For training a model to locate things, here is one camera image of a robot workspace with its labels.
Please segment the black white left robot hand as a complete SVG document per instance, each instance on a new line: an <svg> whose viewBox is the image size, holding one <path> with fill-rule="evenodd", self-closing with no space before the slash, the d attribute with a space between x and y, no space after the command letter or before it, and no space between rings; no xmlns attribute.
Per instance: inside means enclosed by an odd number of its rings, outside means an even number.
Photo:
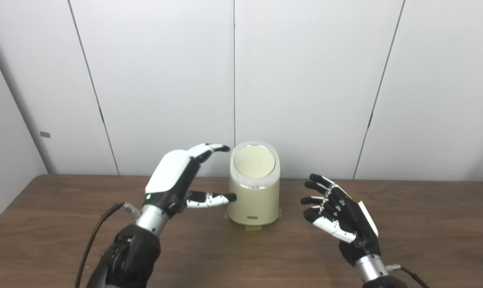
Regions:
<svg viewBox="0 0 483 288"><path fill-rule="evenodd" d="M185 208L208 208L237 200L235 193L192 191L190 186L198 171L215 152L228 152L223 144L199 144L188 150L173 150L163 156L145 188L143 206L159 208L168 218Z"/></svg>

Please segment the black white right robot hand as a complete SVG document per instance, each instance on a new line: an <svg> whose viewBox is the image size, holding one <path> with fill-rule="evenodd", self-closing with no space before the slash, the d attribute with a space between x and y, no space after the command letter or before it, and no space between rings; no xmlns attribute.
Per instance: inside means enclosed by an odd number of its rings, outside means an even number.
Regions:
<svg viewBox="0 0 483 288"><path fill-rule="evenodd" d="M362 201L353 200L322 175L311 174L304 186L321 194L300 200L302 205L311 205L303 212L304 219L339 240L339 250L349 265L355 266L366 256L381 256L376 225Z"/></svg>

